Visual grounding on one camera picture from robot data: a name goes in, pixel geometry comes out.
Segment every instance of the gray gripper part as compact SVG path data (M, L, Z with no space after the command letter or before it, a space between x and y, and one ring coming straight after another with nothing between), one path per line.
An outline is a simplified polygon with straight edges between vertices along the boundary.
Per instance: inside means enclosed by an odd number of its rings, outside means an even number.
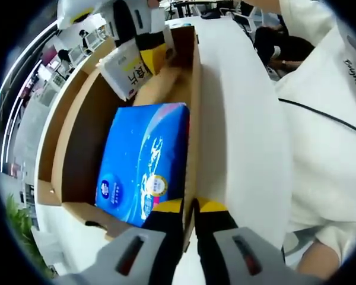
M155 257L165 235L163 232L137 227L128 229L99 251L94 265L79 274L60 276L53 282L63 285L148 284ZM123 275L118 272L118 266L135 240L142 241L141 248L130 272Z
M316 285L322 281L302 275L285 265L280 250L243 227L215 232L230 277L231 285ZM245 249L257 261L260 271L251 275L244 259Z

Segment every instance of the blue tissue package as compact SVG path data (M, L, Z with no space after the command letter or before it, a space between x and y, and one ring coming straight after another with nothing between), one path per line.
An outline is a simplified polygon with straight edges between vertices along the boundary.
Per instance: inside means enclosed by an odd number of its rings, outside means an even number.
M188 133L184 103L119 108L104 149L96 206L141 227L153 206L182 198Z

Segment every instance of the white table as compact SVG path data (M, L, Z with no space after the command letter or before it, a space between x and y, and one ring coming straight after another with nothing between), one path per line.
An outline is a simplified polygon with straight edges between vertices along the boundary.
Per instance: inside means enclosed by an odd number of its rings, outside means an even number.
M230 18L169 21L170 27L182 23L195 26L202 63L198 196L225 203L239 226L280 248L290 210L291 152L274 86L250 40ZM107 244L103 230L84 226L62 207L36 205L36 210L40 230L59 237L69 263L69 268L56 265L60 274L92 265ZM195 239L174 284L204 284Z

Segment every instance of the open cardboard box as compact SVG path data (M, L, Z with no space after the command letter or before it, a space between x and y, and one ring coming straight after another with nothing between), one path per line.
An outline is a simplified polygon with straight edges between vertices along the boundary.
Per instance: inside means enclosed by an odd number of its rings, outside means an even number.
M173 29L171 33L177 51L171 63L174 68L161 71L131 101L121 101L92 64L79 71L81 74L56 103L50 125L45 126L47 133L39 150L38 203L61 205L87 226L106 229L108 238L132 227L94 206L98 173L113 118L121 106L185 102L190 109L184 213L187 216L196 189L201 63L194 27ZM174 77L170 81L169 70L173 70Z

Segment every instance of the white shirt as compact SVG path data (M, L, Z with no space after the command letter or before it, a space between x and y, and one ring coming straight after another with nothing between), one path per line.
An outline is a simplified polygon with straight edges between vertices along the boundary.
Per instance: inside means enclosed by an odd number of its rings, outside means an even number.
M316 48L277 82L278 96L356 126L356 64L331 12L309 0L281 0L281 11L289 34ZM317 238L343 260L356 241L356 132L297 106L282 108L294 156L290 229L324 226Z

